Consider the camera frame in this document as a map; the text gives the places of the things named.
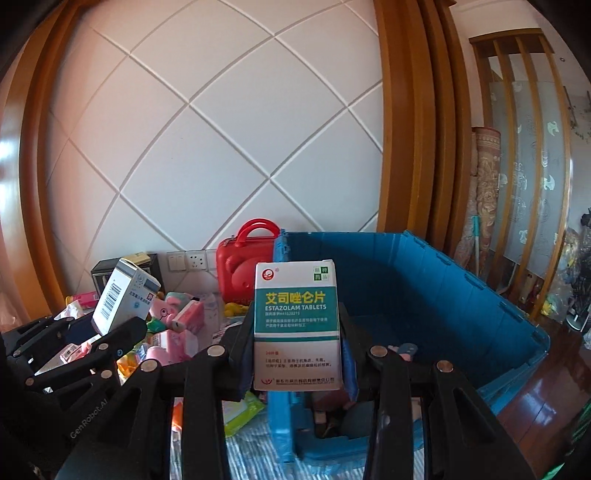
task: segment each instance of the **teal handle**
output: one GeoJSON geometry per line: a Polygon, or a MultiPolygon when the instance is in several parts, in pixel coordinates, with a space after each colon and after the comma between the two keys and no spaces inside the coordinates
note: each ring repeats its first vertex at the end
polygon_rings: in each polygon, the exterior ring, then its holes
{"type": "Polygon", "coordinates": [[[480,236],[480,217],[478,215],[472,217],[472,226],[474,228],[474,236],[480,236]]]}

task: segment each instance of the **green and white medicine box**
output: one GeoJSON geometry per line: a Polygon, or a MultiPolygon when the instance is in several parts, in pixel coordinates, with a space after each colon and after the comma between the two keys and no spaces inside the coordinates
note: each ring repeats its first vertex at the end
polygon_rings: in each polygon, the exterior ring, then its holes
{"type": "Polygon", "coordinates": [[[339,336],[332,260],[256,266],[255,389],[338,390],[339,336]]]}

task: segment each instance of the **barcode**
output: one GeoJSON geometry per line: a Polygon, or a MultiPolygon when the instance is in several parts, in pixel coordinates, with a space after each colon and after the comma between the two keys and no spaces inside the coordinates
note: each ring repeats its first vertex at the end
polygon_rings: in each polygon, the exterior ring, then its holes
{"type": "Polygon", "coordinates": [[[103,307],[100,310],[100,313],[105,318],[105,320],[109,319],[109,315],[111,314],[111,312],[115,308],[115,303],[117,302],[117,298],[119,297],[120,293],[121,293],[121,287],[116,285],[115,283],[112,283],[111,287],[107,293],[107,296],[105,298],[105,302],[103,304],[103,307]]]}

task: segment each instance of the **black box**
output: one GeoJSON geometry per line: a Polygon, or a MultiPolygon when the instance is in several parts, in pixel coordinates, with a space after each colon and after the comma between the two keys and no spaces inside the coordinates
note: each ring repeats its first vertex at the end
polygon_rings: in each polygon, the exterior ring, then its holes
{"type": "MultiPolygon", "coordinates": [[[[158,263],[158,255],[157,254],[149,254],[150,258],[149,262],[144,262],[138,265],[139,268],[144,270],[145,272],[152,275],[156,280],[160,282],[160,291],[166,293],[164,289],[164,282],[162,281],[162,274],[160,273],[160,264],[158,263]]],[[[105,285],[109,281],[109,277],[113,273],[115,269],[115,265],[119,261],[119,258],[110,258],[108,260],[101,260],[98,262],[95,267],[90,271],[90,275],[92,275],[92,281],[95,283],[96,291],[99,295],[103,294],[103,290],[105,289],[105,285]]]]}

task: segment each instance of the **red suitcase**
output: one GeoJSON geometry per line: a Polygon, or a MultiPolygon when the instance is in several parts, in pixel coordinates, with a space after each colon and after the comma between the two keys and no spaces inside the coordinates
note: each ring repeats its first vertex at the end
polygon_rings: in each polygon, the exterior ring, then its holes
{"type": "Polygon", "coordinates": [[[217,247],[217,282],[223,301],[248,305],[255,297],[255,268],[259,262],[273,261],[273,243],[279,227],[264,218],[246,222],[237,236],[226,238],[217,247]],[[257,228],[269,230],[273,236],[248,236],[257,228]]]}

